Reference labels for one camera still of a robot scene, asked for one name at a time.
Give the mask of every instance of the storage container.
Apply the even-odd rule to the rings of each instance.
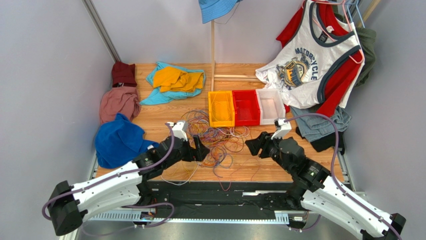
[[[272,125],[277,118],[286,117],[286,109],[277,89],[256,89],[260,108],[260,125]]]
[[[234,127],[235,110],[232,91],[209,91],[208,115],[212,128]]]
[[[256,90],[233,90],[235,126],[257,126],[261,121]]]

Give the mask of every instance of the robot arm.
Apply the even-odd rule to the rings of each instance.
[[[275,126],[275,133],[262,132],[258,138],[247,140],[245,144],[253,156],[261,150],[260,158],[272,158],[292,176],[294,182],[286,197],[289,206],[314,211],[345,228],[359,240],[398,239],[384,221],[391,222],[391,226],[401,234],[406,222],[403,216],[398,213],[391,215],[374,207],[337,181],[344,190],[342,192],[330,171],[307,158],[304,149],[292,137],[281,139],[288,133],[288,122],[279,118],[275,120]],[[378,219],[366,208],[381,218]]]
[[[148,180],[160,176],[165,169],[180,160],[200,162],[209,154],[210,150],[197,135],[193,137],[195,148],[190,146],[186,135],[188,124],[185,121],[169,124],[173,125],[173,136],[167,137],[158,148],[150,146],[147,152],[126,165],[90,181],[71,186],[63,181],[56,185],[50,200],[72,190],[82,189],[59,197],[47,206],[56,235],[68,234],[91,217],[109,210],[129,205],[147,205],[152,199],[152,190],[146,186]],[[172,138],[174,143],[170,150]],[[169,154],[161,164],[148,169],[166,156],[167,152]]]

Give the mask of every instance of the denim jeans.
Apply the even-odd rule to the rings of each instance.
[[[320,105],[315,105],[307,109],[290,107],[291,113],[293,113],[295,117],[303,114],[315,113],[319,108]],[[330,118],[336,124],[337,130],[339,132],[344,132],[349,127],[352,117],[343,108],[337,107],[333,116]],[[335,132],[333,125],[320,116],[304,116],[296,119],[296,122],[301,135],[309,142],[313,142]]]

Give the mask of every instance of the pink cloth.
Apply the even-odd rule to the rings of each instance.
[[[124,114],[132,121],[138,116],[139,112],[141,112],[141,106],[139,105],[139,93],[136,87],[113,87],[111,91],[103,95],[100,102],[100,124],[113,121],[117,113]]]

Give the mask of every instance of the yellow bin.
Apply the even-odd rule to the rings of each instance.
[[[232,91],[209,91],[208,115],[212,128],[234,127],[235,109]]]

